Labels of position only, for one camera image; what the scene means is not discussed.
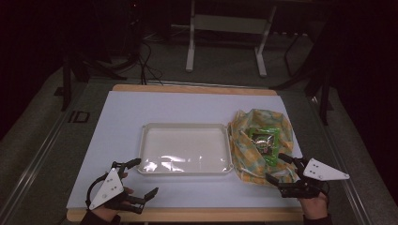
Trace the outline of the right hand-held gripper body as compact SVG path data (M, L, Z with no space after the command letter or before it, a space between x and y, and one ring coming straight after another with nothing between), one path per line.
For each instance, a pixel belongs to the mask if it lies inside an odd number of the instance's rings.
M295 183L280 183L277 187L283 198L317 197L323 191L328 181L347 180L350 175L339 171L315 158L305 159L304 167L297 167L298 181Z

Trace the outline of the yellow green patterned cloth bag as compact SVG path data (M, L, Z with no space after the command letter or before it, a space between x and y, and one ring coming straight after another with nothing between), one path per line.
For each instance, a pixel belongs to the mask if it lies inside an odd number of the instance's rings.
M266 180L266 174L269 173L282 183L294 183L299 178L294 165L278 159L275 166L268 166L253 145L249 130L260 127L278 128L279 154L293 156L293 129L283 113L259 109L238 111L228 124L231 155L237 176L243 182L269 186L270 183Z

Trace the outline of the green snack packet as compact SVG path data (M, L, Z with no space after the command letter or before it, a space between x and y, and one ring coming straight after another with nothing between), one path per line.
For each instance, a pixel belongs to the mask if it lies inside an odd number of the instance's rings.
M268 166L277 164L279 136L280 130L276 127L252 127L249 130L249 138Z

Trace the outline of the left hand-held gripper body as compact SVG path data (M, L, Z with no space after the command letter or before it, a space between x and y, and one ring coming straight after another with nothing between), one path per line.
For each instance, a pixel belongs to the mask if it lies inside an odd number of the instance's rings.
M98 182L102 182L102 184L93 200L90 200L92 188L90 187L87 191L86 205L89 210L94 210L103 205L117 211L143 213L145 201L135 198L125 191L122 183L123 173L116 168L112 168L94 182L94 185Z

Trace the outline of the person's left hand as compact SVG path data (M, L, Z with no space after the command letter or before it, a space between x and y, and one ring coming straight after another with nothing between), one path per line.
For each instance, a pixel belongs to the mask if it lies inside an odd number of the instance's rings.
M127 176L128 176L127 172L124 172L122 175L123 178L126 178ZM129 194L132 194L134 192L134 190L129 187L124 187L124 189ZM119 211L106 208L105 206L102 205L94 210L91 210L91 212L106 222L112 222L112 220L114 219L115 216L117 216Z

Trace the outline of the white table mat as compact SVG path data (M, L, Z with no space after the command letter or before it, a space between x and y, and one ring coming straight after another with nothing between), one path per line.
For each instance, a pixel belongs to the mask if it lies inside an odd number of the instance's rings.
M142 126L148 123L215 123L226 125L236 112L269 109L285 113L280 97L116 92L108 94L70 194L68 209L85 206L92 182L111 168L139 155ZM298 207L274 187L242 182L235 172L226 175L152 176L129 171L124 184L142 196L158 188L148 208Z

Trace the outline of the person's right hand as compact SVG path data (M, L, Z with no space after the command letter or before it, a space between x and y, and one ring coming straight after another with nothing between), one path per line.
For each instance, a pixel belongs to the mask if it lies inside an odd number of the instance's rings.
M317 197L311 199L300 198L298 201L306 219L326 218L329 214L329 200L328 197L322 192L320 192Z

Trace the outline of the black stand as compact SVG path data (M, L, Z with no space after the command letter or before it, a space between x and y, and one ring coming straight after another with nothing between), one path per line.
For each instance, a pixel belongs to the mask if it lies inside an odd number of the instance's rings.
M81 52L67 52L63 56L62 86L58 87L54 93L56 96L61 96L63 98L62 112L64 112L71 103L71 74L74 74L78 81L87 83L90 79L90 75L87 71L88 67L92 67L111 79L126 80L125 77L116 75L106 66L101 65L96 60Z
M284 90L296 83L308 79L309 81L304 88L304 94L307 98L316 98L317 93L320 92L320 98L318 99L318 114L322 123L327 126L329 124L327 115L329 107L330 77L331 73L322 68L315 68L307 72L303 72L302 69L299 69L298 74L293 78L287 82L271 86L270 89Z

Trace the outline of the white plastic tray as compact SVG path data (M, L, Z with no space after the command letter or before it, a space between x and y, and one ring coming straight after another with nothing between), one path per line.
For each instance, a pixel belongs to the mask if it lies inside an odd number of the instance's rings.
M139 158L142 175L219 175L234 168L223 124L149 123Z

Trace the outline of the white metal desk frame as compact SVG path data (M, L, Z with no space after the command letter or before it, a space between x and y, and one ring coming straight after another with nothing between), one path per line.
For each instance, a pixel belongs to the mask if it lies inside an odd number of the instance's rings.
M185 70L192 72L195 56L195 31L219 31L229 33L256 34L261 36L260 43L254 48L254 56L260 77L267 77L267 69L263 57L266 42L268 40L270 28L276 14L277 7L271 6L266 19L226 17L207 14L197 14L195 12L195 0L191 0L190 14L190 39Z

